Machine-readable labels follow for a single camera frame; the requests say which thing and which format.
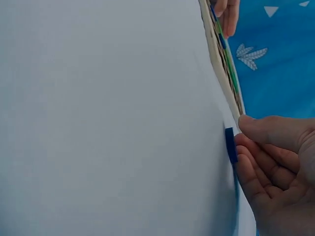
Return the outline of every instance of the blue tape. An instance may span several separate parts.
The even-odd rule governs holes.
[[[230,158],[231,164],[234,165],[236,162],[238,162],[238,159],[237,159],[236,146],[234,143],[233,128],[225,129],[225,142],[226,142],[227,154]]]
[[[214,11],[212,5],[210,5],[210,9],[211,9],[211,12],[212,12],[212,15],[213,15],[215,21],[218,21],[217,16],[216,16],[216,14],[215,14],[215,11]]]

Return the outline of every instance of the finger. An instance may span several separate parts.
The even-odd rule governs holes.
[[[223,25],[223,37],[227,38],[227,27],[228,27],[228,11],[223,13],[224,25]]]
[[[273,159],[278,162],[283,167],[286,167],[291,172],[297,174],[300,170],[300,160],[296,153],[279,148],[273,145],[263,145],[263,149],[268,153]]]
[[[254,214],[256,216],[263,214],[264,210],[270,204],[271,199],[261,186],[247,156],[243,154],[238,155],[236,171],[240,185]]]
[[[250,153],[250,151],[245,146],[238,145],[238,146],[236,146],[236,150],[237,150],[238,154],[243,154],[250,160],[252,167],[253,167],[253,169],[256,173],[256,176],[258,178],[258,181],[260,182],[261,186],[265,189],[265,191],[267,192],[267,194],[269,195],[270,198],[274,198],[283,192],[278,187],[272,185],[271,181],[267,178],[265,173],[257,165],[252,154]]]
[[[226,29],[227,36],[233,36],[236,30],[236,25],[239,17],[240,2],[236,1],[235,5],[228,7],[228,27]]]
[[[227,0],[218,0],[215,5],[215,14],[217,17],[220,17],[225,11],[227,6]]]
[[[309,182],[305,179],[304,173],[299,172],[296,179],[291,183],[290,188],[283,192],[278,198],[278,206],[290,206],[296,203],[312,201],[314,189],[310,188]]]
[[[219,22],[220,22],[221,28],[223,29],[224,28],[224,16],[223,15],[219,18]]]
[[[254,141],[247,138],[244,134],[237,135],[235,137],[235,142],[236,145],[244,145],[248,148],[250,154],[244,154],[247,156],[253,156],[257,166],[263,171],[272,185],[279,187],[282,190],[287,190],[289,188],[292,181],[296,178],[294,173],[287,168],[279,166],[269,154],[261,149]]]
[[[278,163],[263,150],[258,155],[254,156],[254,159],[272,184],[282,190],[287,190],[296,178],[296,174],[287,168],[279,166]]]
[[[315,139],[314,119],[293,119],[271,116],[253,119],[241,116],[239,127],[242,132],[255,142],[274,146],[298,153],[301,146],[310,138]]]

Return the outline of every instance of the white leaf pattern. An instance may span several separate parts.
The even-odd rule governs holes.
[[[249,47],[249,48],[244,48],[243,50],[241,50],[239,52],[239,55],[238,57],[242,57],[244,56],[245,54],[249,53],[251,50],[253,50],[254,47]]]
[[[257,65],[254,62],[254,60],[264,56],[267,53],[268,48],[260,49],[255,52],[249,53],[252,49],[254,49],[254,47],[245,48],[244,43],[242,43],[236,50],[236,57],[238,60],[247,65],[250,69],[255,71],[257,70]]]
[[[267,48],[260,49],[255,52],[244,55],[243,58],[249,58],[249,59],[255,60],[265,55],[267,50],[268,50]]]
[[[236,56],[238,57],[238,55],[240,54],[240,51],[242,51],[245,48],[244,43],[242,43],[236,50]]]
[[[242,61],[245,65],[247,65],[252,70],[257,70],[257,66],[255,62],[251,59],[245,59],[245,58],[238,58],[240,61]]]

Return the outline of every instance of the hand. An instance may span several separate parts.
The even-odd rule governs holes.
[[[210,0],[216,16],[220,20],[223,36],[233,36],[239,16],[240,0]]]
[[[262,236],[315,235],[315,119],[241,116],[236,170]]]

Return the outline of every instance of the fingernail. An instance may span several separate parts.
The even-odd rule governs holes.
[[[217,17],[220,17],[223,14],[223,11],[219,11],[218,13],[216,13]]]

